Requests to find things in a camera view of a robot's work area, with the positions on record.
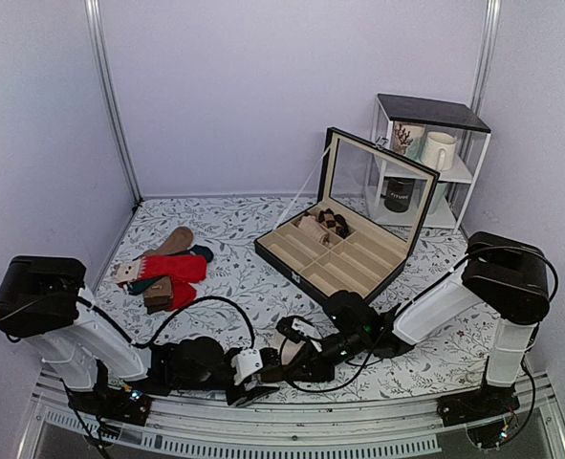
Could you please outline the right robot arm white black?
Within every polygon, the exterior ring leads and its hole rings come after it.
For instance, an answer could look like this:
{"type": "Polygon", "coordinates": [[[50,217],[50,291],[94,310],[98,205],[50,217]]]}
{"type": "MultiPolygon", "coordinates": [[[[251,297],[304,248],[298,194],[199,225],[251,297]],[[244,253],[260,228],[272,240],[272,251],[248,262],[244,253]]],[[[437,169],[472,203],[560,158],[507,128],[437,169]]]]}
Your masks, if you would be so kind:
{"type": "Polygon", "coordinates": [[[537,247],[479,231],[466,255],[406,304],[377,313],[356,293],[339,291],[322,309],[337,332],[308,338],[282,368],[290,385],[331,380],[338,364],[362,352],[383,359],[400,356],[465,310],[484,303],[500,316],[483,377],[470,397],[480,417],[504,405],[538,324],[558,289],[554,265],[537,247]]]}

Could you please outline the cream brown striped sock pair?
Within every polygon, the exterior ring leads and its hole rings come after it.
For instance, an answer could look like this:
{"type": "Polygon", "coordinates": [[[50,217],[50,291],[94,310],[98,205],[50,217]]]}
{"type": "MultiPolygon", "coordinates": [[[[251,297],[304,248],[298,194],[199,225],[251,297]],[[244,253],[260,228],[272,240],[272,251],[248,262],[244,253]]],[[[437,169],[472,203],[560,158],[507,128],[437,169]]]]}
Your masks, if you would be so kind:
{"type": "Polygon", "coordinates": [[[280,364],[264,373],[263,380],[278,383],[289,378],[294,382],[307,382],[311,377],[308,360],[314,346],[305,340],[294,343],[279,332],[273,334],[272,343],[277,347],[280,364]]]}

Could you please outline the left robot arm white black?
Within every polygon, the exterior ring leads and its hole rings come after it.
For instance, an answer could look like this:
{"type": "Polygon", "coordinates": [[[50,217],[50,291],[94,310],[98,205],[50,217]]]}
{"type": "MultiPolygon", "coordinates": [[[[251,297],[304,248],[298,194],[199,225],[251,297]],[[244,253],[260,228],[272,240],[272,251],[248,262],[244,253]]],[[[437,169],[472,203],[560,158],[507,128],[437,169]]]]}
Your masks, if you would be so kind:
{"type": "Polygon", "coordinates": [[[0,285],[0,331],[34,347],[98,415],[119,404],[109,372],[134,395],[214,390],[242,406],[277,392],[259,377],[279,363],[275,349],[225,350],[209,337],[138,343],[97,306],[85,273],[75,258],[15,256],[0,285]]]}

